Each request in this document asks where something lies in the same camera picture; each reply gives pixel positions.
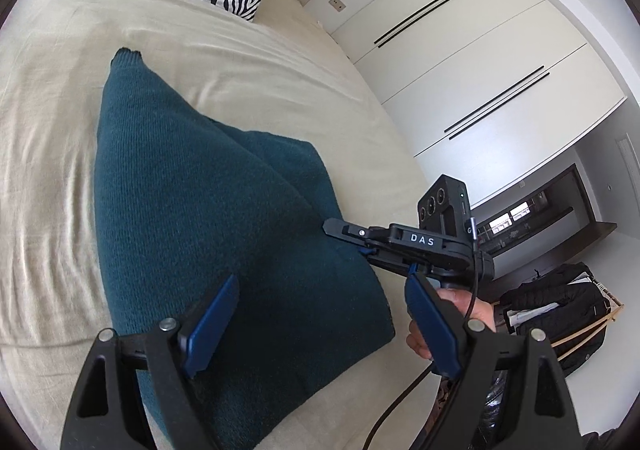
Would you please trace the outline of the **right hand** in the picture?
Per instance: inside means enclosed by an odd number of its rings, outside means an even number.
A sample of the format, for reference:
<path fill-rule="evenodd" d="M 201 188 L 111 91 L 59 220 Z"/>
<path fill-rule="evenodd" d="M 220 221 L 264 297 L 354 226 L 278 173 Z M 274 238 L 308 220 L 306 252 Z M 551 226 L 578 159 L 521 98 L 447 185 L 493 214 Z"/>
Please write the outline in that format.
<path fill-rule="evenodd" d="M 469 291 L 457 288 L 438 288 L 437 295 L 444 302 L 453 304 L 462 316 L 468 314 L 470 319 L 480 320 L 486 328 L 495 332 L 496 320 L 493 304 L 475 298 Z M 408 347 L 420 358 L 430 361 L 434 359 L 432 344 L 428 340 L 431 328 L 432 326 L 422 326 L 417 318 L 412 318 L 406 337 Z"/>

